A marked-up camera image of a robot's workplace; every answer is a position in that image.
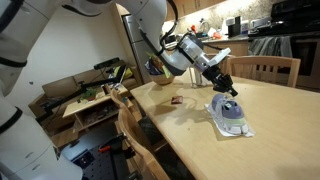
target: white wall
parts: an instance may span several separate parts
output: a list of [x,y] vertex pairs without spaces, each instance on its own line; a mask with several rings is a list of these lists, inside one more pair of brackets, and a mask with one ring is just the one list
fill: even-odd
[[126,59],[110,12],[107,6],[100,16],[83,17],[59,7],[33,46],[8,101],[33,116],[28,104],[43,93],[43,84],[114,57]]

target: wooden table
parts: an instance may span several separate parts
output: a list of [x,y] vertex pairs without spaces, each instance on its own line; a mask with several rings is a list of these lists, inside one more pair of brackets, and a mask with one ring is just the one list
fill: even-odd
[[[120,91],[120,94],[128,92],[128,90],[123,85],[120,85],[118,87],[118,90]],[[118,110],[115,110],[113,112],[108,113],[108,115],[106,115],[101,119],[94,119],[94,122],[91,122],[89,124],[85,122],[85,117],[88,117],[90,113],[95,113],[94,108],[97,108],[98,106],[103,107],[103,106],[106,106],[107,104],[114,104],[114,103],[110,95],[109,94],[105,95],[105,93],[101,90],[100,92],[97,93],[96,99],[94,101],[88,102],[86,100],[83,100],[80,103],[74,102],[69,104],[62,117],[65,118],[65,117],[74,115],[76,117],[74,130],[80,131],[83,129],[87,129],[88,127],[93,126],[94,124],[97,124],[101,121],[104,121],[118,114]]]
[[[254,137],[223,137],[204,107],[218,92],[192,89],[188,72],[131,94],[196,179],[320,179],[320,94],[233,81]],[[183,103],[171,105],[177,95]]]

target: kitchen counter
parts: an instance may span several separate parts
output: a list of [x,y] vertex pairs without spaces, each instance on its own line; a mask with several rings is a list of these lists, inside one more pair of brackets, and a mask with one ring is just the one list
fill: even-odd
[[222,38],[222,39],[206,39],[202,40],[202,43],[215,43],[215,42],[234,42],[234,41],[248,41],[249,37],[248,36],[236,36],[232,38]]

